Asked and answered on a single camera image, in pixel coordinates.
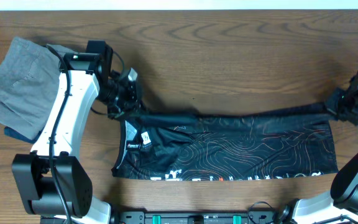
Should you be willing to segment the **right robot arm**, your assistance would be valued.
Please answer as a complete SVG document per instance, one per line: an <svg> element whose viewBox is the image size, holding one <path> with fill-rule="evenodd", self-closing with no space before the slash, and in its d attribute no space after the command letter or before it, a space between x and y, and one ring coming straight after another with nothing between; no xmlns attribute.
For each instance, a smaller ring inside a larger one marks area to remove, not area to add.
<svg viewBox="0 0 358 224"><path fill-rule="evenodd" d="M338 120L358 125L358 71L326 107ZM358 223L358 153L336 174L330 191L286 205L274 223Z"/></svg>

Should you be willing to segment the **folded dark blue garment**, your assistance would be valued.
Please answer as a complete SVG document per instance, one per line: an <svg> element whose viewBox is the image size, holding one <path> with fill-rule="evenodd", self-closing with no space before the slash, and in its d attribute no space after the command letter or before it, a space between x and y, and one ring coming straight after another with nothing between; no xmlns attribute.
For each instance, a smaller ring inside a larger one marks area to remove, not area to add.
<svg viewBox="0 0 358 224"><path fill-rule="evenodd" d="M30 143L30 144L34 144L38 140L38 138L42 134L42 132L39 131L37 133L37 135L33 139L29 139L29 138L23 136L22 134L18 133L17 131L13 130L12 128L5 126L4 127L4 134L6 136L8 136L10 138L14 138L16 140L20 140L20 141L24 141L24 142L27 142L27 143Z"/></svg>

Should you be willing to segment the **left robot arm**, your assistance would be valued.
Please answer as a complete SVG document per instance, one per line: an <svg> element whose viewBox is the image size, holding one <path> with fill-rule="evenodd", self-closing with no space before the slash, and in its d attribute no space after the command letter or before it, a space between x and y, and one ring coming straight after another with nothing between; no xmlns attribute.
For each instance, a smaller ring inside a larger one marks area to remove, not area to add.
<svg viewBox="0 0 358 224"><path fill-rule="evenodd" d="M142 109L137 74L112 70L117 53L103 40L84 53L59 56L59 87L52 110L28 154L16 154L12 173L25 211L43 223L118 223L112 206L93 196L79 161L86 121L94 101L109 119L124 120Z"/></svg>

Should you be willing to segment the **folded grey shorts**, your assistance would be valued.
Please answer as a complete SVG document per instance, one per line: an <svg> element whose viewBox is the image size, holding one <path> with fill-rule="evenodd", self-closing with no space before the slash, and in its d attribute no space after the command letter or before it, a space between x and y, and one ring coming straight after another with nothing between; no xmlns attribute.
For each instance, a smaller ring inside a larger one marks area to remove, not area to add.
<svg viewBox="0 0 358 224"><path fill-rule="evenodd" d="M36 138L57 95L59 63L46 47L13 38L0 64L0 124L27 139Z"/></svg>

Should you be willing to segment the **black patterned sports jersey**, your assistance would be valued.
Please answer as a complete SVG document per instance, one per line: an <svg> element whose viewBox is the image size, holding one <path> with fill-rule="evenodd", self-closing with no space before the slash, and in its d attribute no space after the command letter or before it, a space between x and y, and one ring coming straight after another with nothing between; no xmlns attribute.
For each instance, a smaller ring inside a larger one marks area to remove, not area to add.
<svg viewBox="0 0 358 224"><path fill-rule="evenodd" d="M234 181L335 174L330 120L320 103L245 116L143 111L120 123L112 175Z"/></svg>

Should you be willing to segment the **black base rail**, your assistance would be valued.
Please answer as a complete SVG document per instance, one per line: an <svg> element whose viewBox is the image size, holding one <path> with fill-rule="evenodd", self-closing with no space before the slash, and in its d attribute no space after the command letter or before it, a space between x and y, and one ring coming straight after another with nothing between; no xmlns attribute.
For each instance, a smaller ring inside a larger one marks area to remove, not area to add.
<svg viewBox="0 0 358 224"><path fill-rule="evenodd" d="M253 224L274 223L275 212L256 210L250 212L184 213L142 212L116 213L110 219L113 224Z"/></svg>

